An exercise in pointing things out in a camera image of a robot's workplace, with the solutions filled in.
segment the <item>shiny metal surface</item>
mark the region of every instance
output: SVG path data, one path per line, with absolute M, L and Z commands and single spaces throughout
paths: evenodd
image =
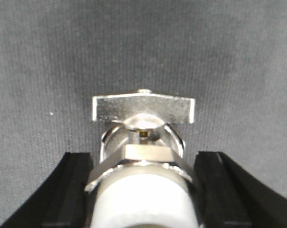
M 155 115 L 140 113 L 131 116 L 123 121 L 130 130 L 149 130 L 156 129 L 165 124 L 165 122 Z
M 146 137 L 142 137 L 142 132 L 147 134 Z M 166 146 L 180 157 L 183 156 L 185 148 L 185 143 L 169 124 L 146 131 L 133 131 L 129 130 L 127 125 L 118 123 L 102 136 L 100 163 L 127 144 Z
M 85 191 L 92 192 L 110 174 L 129 166 L 161 167 L 177 173 L 189 182 L 192 182 L 195 178 L 191 167 L 170 148 L 161 148 L 154 145 L 131 145 L 111 154 L 104 162 L 94 168 L 89 175 Z
M 164 123 L 194 122 L 195 100 L 188 97 L 154 94 L 149 89 L 92 98 L 92 120 L 121 123 L 138 114 L 154 115 Z

